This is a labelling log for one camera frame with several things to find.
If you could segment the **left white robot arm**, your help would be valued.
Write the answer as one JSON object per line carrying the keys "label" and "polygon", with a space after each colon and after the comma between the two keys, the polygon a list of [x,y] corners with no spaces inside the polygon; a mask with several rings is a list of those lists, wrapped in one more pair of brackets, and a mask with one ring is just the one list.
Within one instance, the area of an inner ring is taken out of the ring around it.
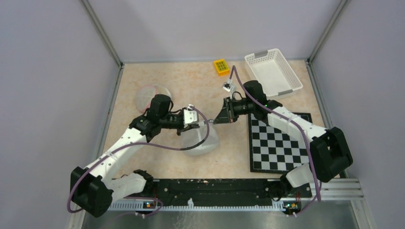
{"label": "left white robot arm", "polygon": [[99,158],[85,168],[76,167],[71,172],[70,193],[67,210],[78,213],[82,210],[93,217],[102,216],[114,202],[138,193],[148,197],[153,192],[151,177],[143,170],[115,178],[121,167],[143,146],[168,150],[174,147],[151,142],[162,129],[175,129],[177,134],[198,128],[199,118],[209,124],[205,115],[192,104],[179,111],[172,111],[173,101],[167,95],[158,94],[145,112],[134,118],[123,135]]}

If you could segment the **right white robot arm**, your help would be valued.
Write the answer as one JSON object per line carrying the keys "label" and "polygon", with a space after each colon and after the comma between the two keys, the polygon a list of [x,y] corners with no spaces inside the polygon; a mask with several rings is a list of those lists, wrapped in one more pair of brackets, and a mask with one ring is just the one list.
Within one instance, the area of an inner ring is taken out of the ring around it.
{"label": "right white robot arm", "polygon": [[214,124],[234,123],[239,116],[251,114],[257,120],[303,141],[309,148],[309,162],[290,169],[281,177],[280,191],[283,195],[292,197],[299,191],[299,186],[314,180],[327,183],[353,164],[341,129],[314,125],[276,100],[268,100],[257,80],[248,81],[243,86],[246,97],[240,100],[224,98]]}

